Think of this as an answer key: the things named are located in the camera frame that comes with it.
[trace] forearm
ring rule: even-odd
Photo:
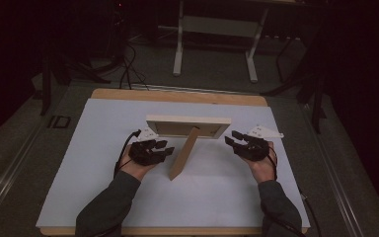
[[[258,185],[261,196],[261,205],[266,208],[267,212],[272,216],[290,223],[297,230],[301,230],[301,216],[285,195],[282,186],[277,181],[266,181]],[[263,236],[297,236],[286,230],[284,227],[273,222],[269,216],[265,215],[263,221]]]
[[[136,178],[119,171],[110,185],[79,213],[75,235],[95,236],[120,226],[139,186]]]

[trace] dark background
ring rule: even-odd
[[[106,25],[110,21],[104,17],[105,9],[111,2],[89,4],[96,2],[105,4],[92,9],[99,9],[96,15],[102,15],[101,24]],[[177,1],[154,2],[133,1],[127,19],[148,33],[153,23],[175,26]],[[31,79],[41,72],[46,40],[75,42],[79,50],[92,47],[89,41],[80,40],[78,34],[83,32],[79,30],[86,29],[78,30],[75,25],[73,4],[64,0],[0,1],[0,125],[35,92]],[[316,37],[319,46],[312,60],[325,61],[329,78],[325,93],[331,96],[379,194],[379,1],[342,1],[338,6],[341,10],[330,15]],[[284,38],[289,31],[288,21],[286,8],[272,9],[267,33]],[[104,36],[88,34],[96,41],[97,36]]]

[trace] wooden table edge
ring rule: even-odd
[[[302,227],[301,230],[306,234],[309,228]],[[46,236],[68,236],[75,234],[75,227],[43,227],[40,232]],[[121,229],[121,235],[135,236],[260,235],[261,233],[262,230],[258,227],[123,227]]]
[[[140,91],[100,88],[94,90],[91,98],[105,100],[158,101],[267,107],[266,99],[262,96],[220,93]]]

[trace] hand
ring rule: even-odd
[[[127,145],[124,150],[124,155],[121,158],[121,161],[119,162],[119,167],[121,171],[133,176],[140,182],[143,180],[143,177],[146,175],[147,172],[149,172],[151,169],[153,169],[156,165],[149,165],[149,166],[142,166],[137,163],[135,163],[131,158],[128,156],[128,152],[130,150],[131,145]]]
[[[269,157],[272,159],[272,161],[276,165],[276,156],[273,152],[273,142],[269,141],[268,146],[272,149],[269,150]],[[258,184],[274,180],[275,179],[275,173],[273,169],[272,163],[269,161],[269,159],[266,157],[265,159],[261,161],[251,161],[248,159],[245,159],[241,157],[246,163],[248,163],[249,168],[251,168],[252,175],[254,176],[255,180],[258,182]]]

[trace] black cable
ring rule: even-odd
[[[173,35],[173,34],[175,34],[177,32],[178,32],[178,30],[173,30],[173,31],[171,31],[169,33],[166,33],[166,34],[164,34],[162,36],[157,37],[157,40],[166,38],[166,37],[171,36],[171,35]],[[140,34],[140,35],[137,35],[135,37],[132,37],[132,38],[128,39],[128,42],[131,42],[133,44],[149,44],[149,43],[151,43],[150,40],[149,41],[136,41],[136,39],[139,39],[141,37],[143,37],[143,34]]]
[[[141,72],[138,72],[135,68],[134,68],[134,66],[133,65],[131,65],[131,64],[129,64],[129,68],[131,69],[131,71],[132,72],[134,72],[134,75],[137,77],[137,79],[138,79],[138,82],[136,82],[136,83],[141,83],[141,84],[143,84],[145,87],[146,87],[146,90],[148,90],[148,91],[150,91],[149,90],[149,87],[147,86],[147,84],[144,82],[145,80],[146,80],[146,76],[143,74],[143,73],[141,73]]]
[[[284,229],[290,231],[291,233],[299,236],[299,237],[306,237],[305,234],[303,234],[300,230],[296,229],[291,223],[288,223],[287,221],[284,221],[284,220],[281,220],[281,219],[278,219],[278,217],[276,216],[273,216],[272,214],[270,214],[266,207],[264,205],[261,204],[261,209],[263,210],[264,214],[270,219],[272,220],[272,222],[274,222],[275,224],[278,224],[279,226],[282,226]]]
[[[130,78],[129,78],[128,70],[129,70],[130,65],[134,62],[134,59],[135,59],[135,57],[136,57],[136,50],[135,50],[130,44],[128,44],[128,43],[126,44],[126,46],[130,47],[130,48],[133,50],[133,57],[132,57],[131,60],[129,61],[129,64],[128,64],[128,65],[127,65],[127,60],[126,60],[126,58],[124,58],[125,70],[124,70],[124,72],[122,73],[121,78],[119,79],[119,89],[121,89],[121,87],[122,87],[122,80],[124,79],[125,76],[127,76],[128,87],[129,87],[129,89],[131,90]]]
[[[114,166],[114,177],[115,177],[116,173],[119,171],[120,168],[122,168],[124,165],[128,164],[128,162],[131,161],[131,159],[130,159],[129,161],[125,162],[125,164],[122,164],[121,166],[119,166],[119,164],[121,163],[122,156],[124,155],[125,147],[127,147],[128,142],[130,141],[131,137],[133,137],[133,136],[137,137],[138,135],[140,135],[140,132],[141,132],[140,129],[138,129],[138,130],[132,132],[132,133],[127,137],[127,139],[125,140],[124,145],[122,145],[121,153],[119,153],[118,160],[115,162],[115,166]]]
[[[127,44],[127,46],[130,47],[131,50],[133,50],[133,58],[132,58],[132,61],[130,61],[130,63],[129,63],[129,68],[131,68],[131,70],[134,72],[134,74],[139,79],[139,81],[141,83],[143,83],[143,85],[146,87],[146,89],[149,90],[149,88],[147,87],[146,83],[144,83],[144,80],[146,79],[146,76],[144,76],[142,73],[140,73],[140,74],[142,74],[144,76],[144,79],[141,79],[140,76],[138,75],[138,72],[136,71],[136,69],[132,65],[132,62],[134,61],[134,59],[136,57],[136,54],[137,54],[135,48],[133,46],[131,46],[129,43]]]
[[[272,168],[273,168],[273,178],[276,180],[277,179],[277,175],[276,175],[276,165],[278,164],[278,157],[276,156],[276,152],[275,150],[272,148],[272,147],[268,147],[269,149],[272,150],[273,154],[275,155],[275,162],[270,158],[269,154],[266,156],[270,163],[272,163]]]
[[[319,225],[319,221],[316,218],[316,215],[315,215],[315,212],[313,211],[312,205],[309,203],[309,201],[307,200],[307,197],[304,195],[303,191],[301,191],[300,187],[297,186],[297,188],[298,188],[298,191],[300,191],[300,195],[302,197],[304,197],[303,200],[304,200],[304,202],[306,202],[306,205],[309,208],[310,213],[312,214],[313,220],[314,220],[314,222],[316,224],[316,229],[318,231],[319,237],[322,237],[322,231],[321,231],[321,228],[320,228],[320,225]]]

